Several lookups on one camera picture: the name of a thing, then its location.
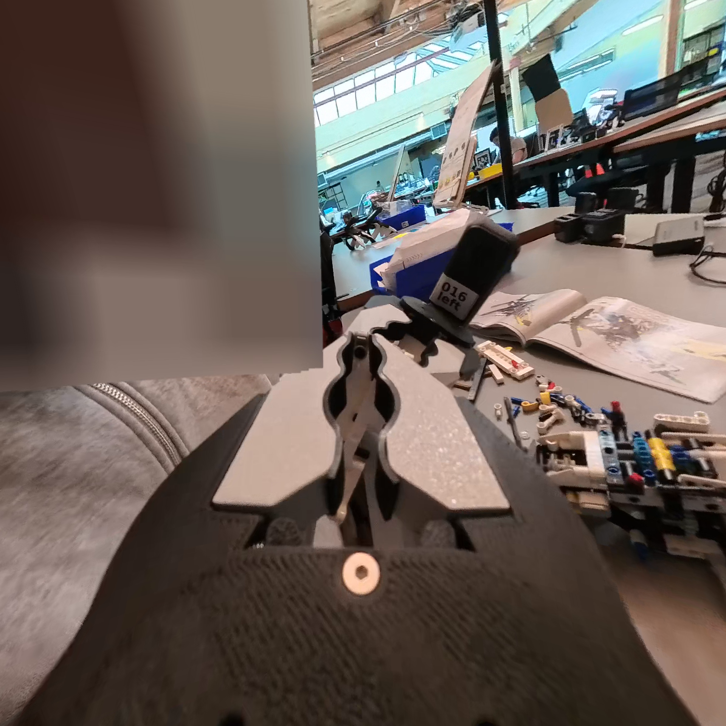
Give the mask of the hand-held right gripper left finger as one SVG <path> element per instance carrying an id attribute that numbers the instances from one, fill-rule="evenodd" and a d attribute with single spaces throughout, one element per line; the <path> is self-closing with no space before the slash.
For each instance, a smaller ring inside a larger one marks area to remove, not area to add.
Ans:
<path id="1" fill-rule="evenodd" d="M 352 334 L 323 350 L 321 368 L 281 375 L 213 495 L 219 510 L 320 518 L 343 495 L 343 437 Z"/>

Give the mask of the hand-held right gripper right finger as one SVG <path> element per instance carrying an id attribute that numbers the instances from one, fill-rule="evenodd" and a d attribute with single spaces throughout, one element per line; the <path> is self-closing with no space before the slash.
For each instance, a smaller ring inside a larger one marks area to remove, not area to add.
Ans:
<path id="1" fill-rule="evenodd" d="M 385 521 L 485 518 L 511 511 L 461 399 L 374 333 L 369 363 L 378 436 L 375 495 Z"/>

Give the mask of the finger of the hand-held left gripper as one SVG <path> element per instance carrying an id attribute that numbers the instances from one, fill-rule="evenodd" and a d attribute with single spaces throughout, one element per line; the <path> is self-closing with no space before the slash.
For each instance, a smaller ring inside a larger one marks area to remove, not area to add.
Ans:
<path id="1" fill-rule="evenodd" d="M 379 334 L 386 340 L 402 340 L 411 332 L 412 320 L 395 305 L 381 305 L 363 308 L 350 323 L 346 340 L 365 340 Z"/>
<path id="2" fill-rule="evenodd" d="M 405 335 L 394 342 L 408 358 L 429 375 L 449 388 L 470 387 L 474 377 L 474 352 L 460 348 L 446 340 L 436 339 L 428 346 Z"/>

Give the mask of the lego instruction booklet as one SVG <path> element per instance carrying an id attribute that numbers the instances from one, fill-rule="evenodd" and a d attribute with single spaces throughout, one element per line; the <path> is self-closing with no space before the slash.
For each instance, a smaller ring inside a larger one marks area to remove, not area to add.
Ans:
<path id="1" fill-rule="evenodd" d="M 725 392 L 725 330 L 625 298 L 576 290 L 494 293 L 470 322 L 495 338 L 549 346 L 612 375 L 704 403 Z"/>

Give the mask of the zebra striped lego helicopter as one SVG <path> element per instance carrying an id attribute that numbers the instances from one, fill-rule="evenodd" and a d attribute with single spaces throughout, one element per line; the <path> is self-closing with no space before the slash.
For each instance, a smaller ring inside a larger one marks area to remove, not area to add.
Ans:
<path id="1" fill-rule="evenodd" d="M 619 402 L 596 412 L 551 396 L 537 410 L 535 459 L 576 513 L 607 519 L 640 558 L 700 560 L 724 580 L 725 437 L 707 413 L 655 414 L 636 431 Z"/>

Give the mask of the white lego panel assembly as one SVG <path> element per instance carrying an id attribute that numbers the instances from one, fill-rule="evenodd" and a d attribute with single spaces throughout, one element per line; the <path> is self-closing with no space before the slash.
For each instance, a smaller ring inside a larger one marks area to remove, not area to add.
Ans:
<path id="1" fill-rule="evenodd" d="M 494 341 L 485 340 L 477 343 L 474 346 L 474 350 L 478 353 L 479 357 L 484 358 L 489 364 L 494 365 L 502 373 L 515 380 L 525 380 L 535 374 L 535 368 L 527 361 Z"/>

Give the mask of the pile of loose lego pieces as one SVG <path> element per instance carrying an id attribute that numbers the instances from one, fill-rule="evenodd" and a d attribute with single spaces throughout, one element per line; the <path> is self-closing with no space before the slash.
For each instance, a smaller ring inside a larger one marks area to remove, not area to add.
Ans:
<path id="1" fill-rule="evenodd" d="M 605 429 L 617 441 L 630 431 L 619 402 L 597 409 L 554 380 L 536 375 L 523 380 L 504 377 L 486 384 L 484 412 L 512 439 L 531 443 L 544 434 Z"/>

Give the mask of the black battery charger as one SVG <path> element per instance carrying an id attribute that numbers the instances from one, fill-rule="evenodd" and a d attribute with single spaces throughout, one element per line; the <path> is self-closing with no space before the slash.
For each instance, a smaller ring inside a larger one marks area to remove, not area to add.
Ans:
<path id="1" fill-rule="evenodd" d="M 570 244 L 587 239 L 585 217 L 582 213 L 568 213 L 553 221 L 553 235 L 558 242 Z"/>
<path id="2" fill-rule="evenodd" d="M 595 246 L 617 246 L 623 242 L 625 211 L 601 209 L 582 215 L 583 243 Z"/>

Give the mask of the wooden board stand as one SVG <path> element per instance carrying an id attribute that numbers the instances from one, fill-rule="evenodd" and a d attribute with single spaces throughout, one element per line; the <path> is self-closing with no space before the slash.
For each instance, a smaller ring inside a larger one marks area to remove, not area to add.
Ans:
<path id="1" fill-rule="evenodd" d="M 432 206 L 437 211 L 457 208 L 463 201 L 470 174 L 476 142 L 471 134 L 480 106 L 488 93 L 501 61 L 495 60 L 461 95 L 451 120 L 439 183 Z"/>

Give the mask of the black red office chair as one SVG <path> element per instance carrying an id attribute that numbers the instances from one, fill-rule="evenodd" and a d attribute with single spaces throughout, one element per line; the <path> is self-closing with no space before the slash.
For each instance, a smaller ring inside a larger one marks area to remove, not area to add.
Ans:
<path id="1" fill-rule="evenodd" d="M 611 170 L 601 163 L 578 168 L 575 176 L 576 180 L 566 190 L 569 197 L 577 197 L 583 193 L 603 196 L 613 186 Z"/>

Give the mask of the black pole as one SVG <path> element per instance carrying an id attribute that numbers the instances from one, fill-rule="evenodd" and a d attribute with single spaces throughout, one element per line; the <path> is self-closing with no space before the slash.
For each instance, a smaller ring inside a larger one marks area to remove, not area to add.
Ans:
<path id="1" fill-rule="evenodd" d="M 509 115 L 504 92 L 503 50 L 500 25 L 495 1 L 482 1 L 486 22 L 487 47 L 493 64 L 492 87 L 495 98 L 496 129 L 502 165 L 503 204 L 506 209 L 516 208 L 517 197 L 513 174 L 513 156 L 510 142 Z"/>

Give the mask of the black monitor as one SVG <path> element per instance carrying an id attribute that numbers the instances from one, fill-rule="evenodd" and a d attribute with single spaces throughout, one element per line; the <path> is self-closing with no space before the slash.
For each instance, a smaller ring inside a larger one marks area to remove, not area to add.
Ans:
<path id="1" fill-rule="evenodd" d="M 683 73 L 679 70 L 658 81 L 626 90 L 622 102 L 620 121 L 628 123 L 674 107 L 681 92 L 682 77 Z"/>

